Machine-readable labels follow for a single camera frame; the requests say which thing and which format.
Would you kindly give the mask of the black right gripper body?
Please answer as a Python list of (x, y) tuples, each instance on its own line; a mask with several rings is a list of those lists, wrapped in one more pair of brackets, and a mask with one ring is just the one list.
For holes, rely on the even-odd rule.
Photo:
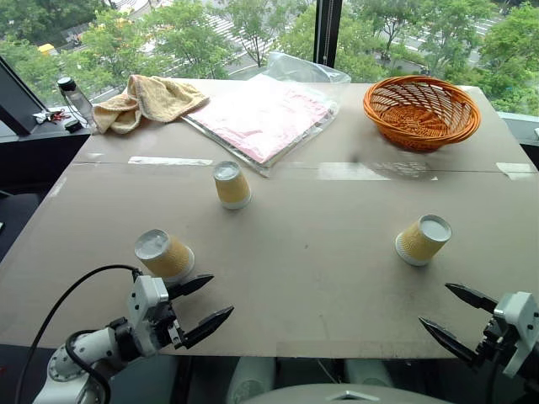
[(517, 331), (513, 325), (496, 316), (488, 320), (483, 329), (483, 339), (476, 347), (476, 366), (486, 362), (506, 366), (515, 353)]

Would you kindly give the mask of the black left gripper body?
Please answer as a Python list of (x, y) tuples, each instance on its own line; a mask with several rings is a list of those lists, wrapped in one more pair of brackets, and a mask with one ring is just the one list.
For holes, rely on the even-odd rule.
[(184, 346), (184, 330), (170, 302), (157, 305), (153, 313), (153, 334), (157, 349), (173, 345), (175, 349)]

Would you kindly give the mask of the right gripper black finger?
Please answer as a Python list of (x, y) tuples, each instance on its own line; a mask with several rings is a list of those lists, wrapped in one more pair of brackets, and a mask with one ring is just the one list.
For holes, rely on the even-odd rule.
[(419, 317), (419, 322), (441, 347), (462, 360), (468, 367), (472, 369), (478, 368), (478, 355), (461, 343), (452, 333), (421, 316)]
[(498, 301), (463, 284), (445, 283), (445, 287), (468, 305), (493, 314)]

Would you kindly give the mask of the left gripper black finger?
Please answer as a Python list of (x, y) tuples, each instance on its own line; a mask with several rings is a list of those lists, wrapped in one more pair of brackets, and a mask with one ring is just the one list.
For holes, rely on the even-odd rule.
[(214, 279), (213, 274), (201, 274), (194, 278), (181, 280), (178, 283), (168, 285), (166, 287), (168, 298), (175, 300), (181, 296), (187, 296), (195, 293), (197, 290), (204, 287), (207, 283)]
[(197, 327), (185, 333), (183, 346), (187, 349), (192, 348), (197, 343), (209, 337), (232, 314), (233, 310), (234, 307), (229, 306), (207, 316), (197, 325)]

